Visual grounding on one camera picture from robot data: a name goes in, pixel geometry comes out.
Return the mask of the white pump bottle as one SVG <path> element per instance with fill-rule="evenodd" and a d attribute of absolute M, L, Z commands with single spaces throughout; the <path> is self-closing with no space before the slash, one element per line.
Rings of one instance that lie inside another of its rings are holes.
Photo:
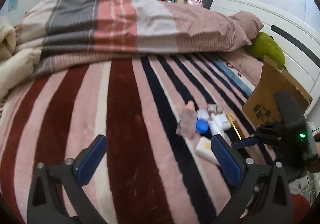
<path fill-rule="evenodd" d="M 208 121 L 208 125 L 209 125 L 212 136 L 219 134 L 225 139 L 225 141 L 229 145 L 231 144 L 231 139 L 226 134 L 226 131 L 230 130 L 231 128 L 231 123 L 227 119 L 227 116 L 225 113 L 222 113 L 222 114 L 211 113 L 210 120 Z"/>

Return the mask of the gold rectangular stick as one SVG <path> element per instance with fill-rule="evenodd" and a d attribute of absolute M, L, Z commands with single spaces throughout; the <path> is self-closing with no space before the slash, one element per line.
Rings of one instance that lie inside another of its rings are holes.
<path fill-rule="evenodd" d="M 238 122 L 236 121 L 236 118 L 234 117 L 233 114 L 227 114 L 227 119 L 230 122 L 232 128 L 235 130 L 239 140 L 242 140 L 245 136 L 244 133 L 242 132 Z"/>

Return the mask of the brown cardboard box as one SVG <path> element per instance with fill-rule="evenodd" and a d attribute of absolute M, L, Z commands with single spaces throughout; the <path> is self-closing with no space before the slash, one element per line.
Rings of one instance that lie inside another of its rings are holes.
<path fill-rule="evenodd" d="M 260 81 L 242 107 L 254 127 L 281 120 L 273 94 L 283 90 L 292 95 L 303 112 L 308 109 L 312 97 L 304 87 L 286 70 L 279 71 L 277 64 L 265 56 Z"/>

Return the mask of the cream cosmetic tube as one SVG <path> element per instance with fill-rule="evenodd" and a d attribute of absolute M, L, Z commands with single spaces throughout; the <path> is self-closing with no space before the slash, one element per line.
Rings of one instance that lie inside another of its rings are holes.
<path fill-rule="evenodd" d="M 210 139 L 201 136 L 196 147 L 195 154 L 213 164 L 220 165 L 214 153 L 212 152 Z"/>

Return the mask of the striped fleece blanket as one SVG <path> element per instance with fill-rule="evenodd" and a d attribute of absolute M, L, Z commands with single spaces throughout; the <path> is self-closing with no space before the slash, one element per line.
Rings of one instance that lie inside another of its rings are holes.
<path fill-rule="evenodd" d="M 1 195 L 20 222 L 36 166 L 74 158 L 99 134 L 108 149 L 84 187 L 108 223 L 212 223 L 234 188 L 176 134 L 189 101 L 233 114 L 253 88 L 212 54 L 150 55 L 76 66 L 14 88 L 1 117 Z"/>

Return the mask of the green plush toy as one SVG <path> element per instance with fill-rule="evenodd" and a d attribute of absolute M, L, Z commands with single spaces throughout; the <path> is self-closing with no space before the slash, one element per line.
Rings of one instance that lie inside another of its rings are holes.
<path fill-rule="evenodd" d="M 251 45 L 245 45 L 243 49 L 259 61 L 263 61 L 266 56 L 277 64 L 277 69 L 284 68 L 285 56 L 283 50 L 271 36 L 264 32 L 259 32 L 251 40 Z"/>

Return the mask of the white bed headboard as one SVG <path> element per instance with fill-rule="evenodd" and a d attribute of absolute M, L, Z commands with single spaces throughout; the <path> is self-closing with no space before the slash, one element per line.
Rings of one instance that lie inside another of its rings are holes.
<path fill-rule="evenodd" d="M 319 34 L 292 14 L 257 0 L 213 0 L 211 11 L 230 16 L 246 11 L 264 24 L 285 55 L 285 67 L 312 97 L 310 114 L 319 99 Z"/>

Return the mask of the pink ribbed pillow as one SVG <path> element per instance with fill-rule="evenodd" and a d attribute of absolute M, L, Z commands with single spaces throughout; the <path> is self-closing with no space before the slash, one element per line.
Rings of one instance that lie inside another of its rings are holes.
<path fill-rule="evenodd" d="M 231 15 L 230 18 L 241 26 L 250 41 L 255 39 L 259 32 L 264 28 L 264 24 L 260 19 L 250 12 L 240 11 Z"/>

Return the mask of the cream folded blanket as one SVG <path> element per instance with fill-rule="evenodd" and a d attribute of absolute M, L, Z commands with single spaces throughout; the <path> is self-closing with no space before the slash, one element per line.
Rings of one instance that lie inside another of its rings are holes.
<path fill-rule="evenodd" d="M 1 100 L 9 90 L 33 76 L 40 62 L 40 49 L 25 48 L 16 52 L 15 48 L 15 29 L 6 16 L 1 16 Z"/>

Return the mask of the pink grey patchwork duvet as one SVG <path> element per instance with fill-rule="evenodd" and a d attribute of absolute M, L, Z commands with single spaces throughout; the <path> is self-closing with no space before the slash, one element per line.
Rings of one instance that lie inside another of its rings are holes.
<path fill-rule="evenodd" d="M 231 52 L 250 44 L 239 22 L 189 4 L 157 0 L 44 0 L 16 25 L 16 48 L 53 56 L 53 68 L 96 53 Z"/>

